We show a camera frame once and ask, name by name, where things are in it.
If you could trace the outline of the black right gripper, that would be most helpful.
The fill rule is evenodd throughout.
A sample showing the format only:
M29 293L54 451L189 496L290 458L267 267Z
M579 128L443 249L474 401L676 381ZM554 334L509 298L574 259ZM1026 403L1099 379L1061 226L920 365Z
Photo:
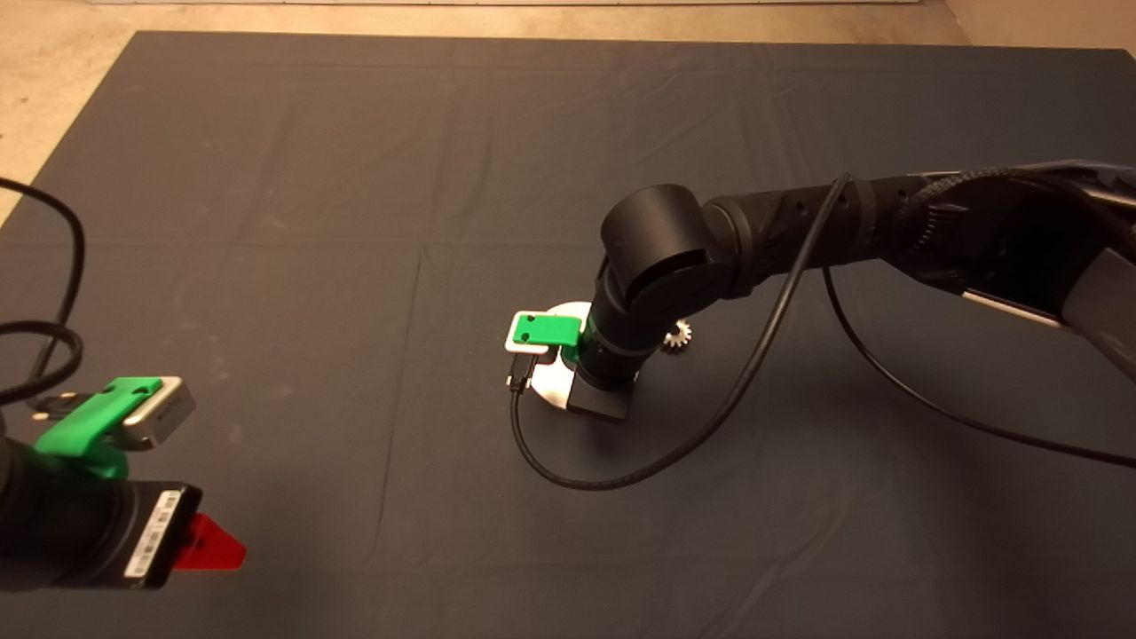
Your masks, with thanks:
M623 422L629 416L635 381L636 371L595 370L576 364L565 408L594 418Z

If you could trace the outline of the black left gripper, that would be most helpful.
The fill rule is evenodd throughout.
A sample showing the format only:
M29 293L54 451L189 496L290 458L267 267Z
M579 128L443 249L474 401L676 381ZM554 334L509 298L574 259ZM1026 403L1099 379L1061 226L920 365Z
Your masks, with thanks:
M111 546L114 589L160 589L174 563L176 571L236 571L245 563L247 547L198 513L198 486L127 481L124 493L122 533Z

